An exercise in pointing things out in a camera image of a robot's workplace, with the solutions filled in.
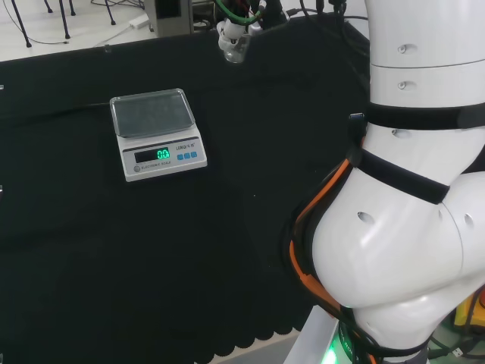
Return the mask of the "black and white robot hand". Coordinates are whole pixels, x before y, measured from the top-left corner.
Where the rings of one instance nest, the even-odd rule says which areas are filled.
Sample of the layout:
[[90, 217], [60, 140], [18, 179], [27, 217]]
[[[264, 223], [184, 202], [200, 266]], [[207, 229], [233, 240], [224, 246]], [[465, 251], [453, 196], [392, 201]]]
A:
[[245, 37], [259, 36], [289, 21], [280, 1], [221, 1], [214, 3], [218, 45], [223, 52], [237, 49]]

